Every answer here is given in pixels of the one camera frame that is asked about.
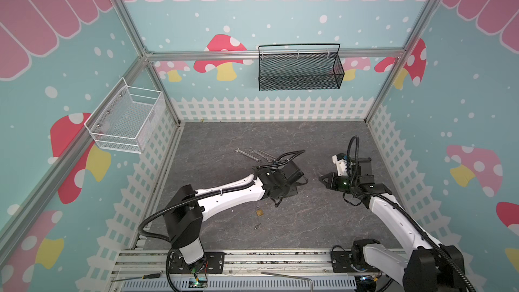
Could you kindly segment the white mesh wall basket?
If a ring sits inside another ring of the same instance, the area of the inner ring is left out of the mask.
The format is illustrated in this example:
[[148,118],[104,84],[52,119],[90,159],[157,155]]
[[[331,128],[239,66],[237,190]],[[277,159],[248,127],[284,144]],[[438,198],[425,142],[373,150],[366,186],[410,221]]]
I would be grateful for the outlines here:
[[161,91],[133,87],[121,78],[85,128],[101,150],[141,154],[165,111]]

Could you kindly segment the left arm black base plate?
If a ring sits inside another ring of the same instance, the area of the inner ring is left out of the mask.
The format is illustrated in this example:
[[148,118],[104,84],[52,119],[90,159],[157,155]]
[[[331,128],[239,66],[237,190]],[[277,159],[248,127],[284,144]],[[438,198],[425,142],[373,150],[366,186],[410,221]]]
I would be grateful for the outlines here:
[[170,256],[170,274],[222,274],[225,261],[225,253],[221,251],[206,252],[205,256],[197,262],[188,265],[184,258],[177,253]]

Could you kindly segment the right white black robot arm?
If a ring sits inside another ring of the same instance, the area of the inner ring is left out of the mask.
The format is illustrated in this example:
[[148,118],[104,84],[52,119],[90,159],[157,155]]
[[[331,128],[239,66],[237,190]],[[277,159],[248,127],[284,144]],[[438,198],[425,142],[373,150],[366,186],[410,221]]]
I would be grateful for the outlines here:
[[475,291],[465,273],[462,252],[429,235],[386,185],[376,183],[371,159],[361,158],[359,150],[360,138],[355,135],[346,153],[333,156],[336,172],[320,177],[320,182],[329,190],[341,192],[345,200],[355,198],[355,207],[363,205],[376,215],[398,240],[405,255],[391,251],[377,239],[359,239],[350,251],[338,252],[337,247],[332,247],[332,263],[348,262],[357,273],[377,269],[404,291]]

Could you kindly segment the long silver wrench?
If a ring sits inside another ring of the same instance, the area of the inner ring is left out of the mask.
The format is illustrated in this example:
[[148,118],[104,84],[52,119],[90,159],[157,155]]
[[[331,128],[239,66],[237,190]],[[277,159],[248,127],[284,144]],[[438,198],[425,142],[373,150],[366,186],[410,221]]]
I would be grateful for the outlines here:
[[253,155],[251,155],[251,154],[249,154],[249,153],[247,153],[245,151],[242,151],[239,148],[236,148],[235,152],[237,152],[238,154],[244,155],[245,157],[250,158],[250,159],[254,160],[257,163],[261,163],[262,162],[262,160],[260,158],[257,158],[257,157],[255,157],[255,156],[253,156]]

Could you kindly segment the green circuit board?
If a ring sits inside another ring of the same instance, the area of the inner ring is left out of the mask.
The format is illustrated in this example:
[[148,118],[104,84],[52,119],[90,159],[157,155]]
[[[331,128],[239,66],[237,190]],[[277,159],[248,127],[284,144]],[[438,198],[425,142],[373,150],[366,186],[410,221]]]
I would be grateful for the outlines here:
[[208,281],[202,278],[190,278],[189,288],[190,289],[205,289],[208,286]]
[[378,281],[377,276],[363,276],[363,277],[359,278],[359,282],[361,282],[361,284],[369,284],[369,285],[375,284],[376,285],[377,281]]

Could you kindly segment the grey metal hex key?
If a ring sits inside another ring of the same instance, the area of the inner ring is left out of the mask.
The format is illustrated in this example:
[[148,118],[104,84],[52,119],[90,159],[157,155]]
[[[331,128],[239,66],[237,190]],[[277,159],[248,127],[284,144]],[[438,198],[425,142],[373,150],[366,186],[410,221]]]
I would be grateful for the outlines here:
[[307,277],[300,277],[300,276],[281,274],[281,273],[272,273],[272,272],[265,272],[265,271],[262,271],[261,274],[273,276],[273,277],[281,277],[281,278],[289,278],[289,279],[294,279],[294,280],[305,281],[309,284],[310,291],[311,292],[314,291],[314,283],[313,283],[312,279],[307,278]]

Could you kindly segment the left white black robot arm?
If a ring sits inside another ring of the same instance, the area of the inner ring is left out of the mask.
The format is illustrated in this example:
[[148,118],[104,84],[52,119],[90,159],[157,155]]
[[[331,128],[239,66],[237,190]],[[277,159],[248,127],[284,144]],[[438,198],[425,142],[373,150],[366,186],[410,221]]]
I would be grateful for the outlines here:
[[181,187],[165,208],[148,216],[138,227],[142,237],[170,243],[170,251],[182,256],[187,266],[207,260],[200,241],[204,221],[241,204],[271,200],[277,208],[283,200],[297,195],[304,173],[294,162],[303,150],[281,154],[273,162],[259,165],[247,177],[209,189]]

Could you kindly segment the left green circuit board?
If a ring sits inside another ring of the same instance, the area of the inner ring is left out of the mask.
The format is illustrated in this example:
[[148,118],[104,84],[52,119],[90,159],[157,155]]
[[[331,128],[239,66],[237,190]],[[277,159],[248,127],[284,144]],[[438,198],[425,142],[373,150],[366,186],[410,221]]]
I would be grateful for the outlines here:
[[202,278],[190,278],[189,288],[190,289],[205,289],[208,286],[208,281]]

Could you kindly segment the black handled screwdriver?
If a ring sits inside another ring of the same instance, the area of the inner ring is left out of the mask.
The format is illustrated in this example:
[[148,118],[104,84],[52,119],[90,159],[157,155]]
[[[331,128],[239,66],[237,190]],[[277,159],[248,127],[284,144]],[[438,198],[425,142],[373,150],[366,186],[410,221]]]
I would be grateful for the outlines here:
[[157,279],[160,278],[162,273],[152,273],[146,274],[141,277],[128,277],[128,278],[117,278],[112,280],[112,282],[123,282],[123,281],[132,281],[132,280],[147,280],[147,279]]

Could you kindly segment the black mesh wall basket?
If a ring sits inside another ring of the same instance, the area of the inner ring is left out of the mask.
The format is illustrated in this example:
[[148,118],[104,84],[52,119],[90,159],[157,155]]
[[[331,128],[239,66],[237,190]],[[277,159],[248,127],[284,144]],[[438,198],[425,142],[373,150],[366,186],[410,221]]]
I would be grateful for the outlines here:
[[340,89],[345,71],[340,44],[271,44],[258,47],[261,91]]

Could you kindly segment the short silver wrench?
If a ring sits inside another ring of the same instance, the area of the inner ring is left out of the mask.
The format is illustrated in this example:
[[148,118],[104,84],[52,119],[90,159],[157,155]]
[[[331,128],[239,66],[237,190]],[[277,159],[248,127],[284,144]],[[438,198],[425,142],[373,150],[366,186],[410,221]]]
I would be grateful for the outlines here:
[[270,155],[270,154],[267,154],[267,153],[265,153],[265,152],[263,152],[263,151],[260,151],[260,150],[252,150],[252,152],[253,152],[254,154],[257,154],[257,155],[263,157],[263,158],[264,158],[265,160],[267,160],[268,162],[274,162],[274,161],[276,160],[276,158],[275,158],[274,156],[272,156],[272,155]]

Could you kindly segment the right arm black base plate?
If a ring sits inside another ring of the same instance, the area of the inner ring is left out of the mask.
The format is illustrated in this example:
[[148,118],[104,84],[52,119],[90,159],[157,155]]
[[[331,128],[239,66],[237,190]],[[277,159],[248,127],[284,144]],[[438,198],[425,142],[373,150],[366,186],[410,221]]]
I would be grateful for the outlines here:
[[350,251],[334,250],[330,253],[332,271],[334,273],[353,273],[367,275],[380,273],[380,270],[369,265],[354,265]]

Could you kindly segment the right green circuit board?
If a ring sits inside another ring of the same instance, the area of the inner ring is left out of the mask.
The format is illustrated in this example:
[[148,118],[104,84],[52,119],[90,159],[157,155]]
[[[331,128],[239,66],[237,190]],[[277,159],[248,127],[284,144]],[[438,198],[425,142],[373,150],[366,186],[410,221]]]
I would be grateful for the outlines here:
[[361,284],[369,284],[369,285],[375,284],[376,285],[377,281],[378,281],[377,276],[363,276],[363,277],[359,278],[359,282],[361,282]]

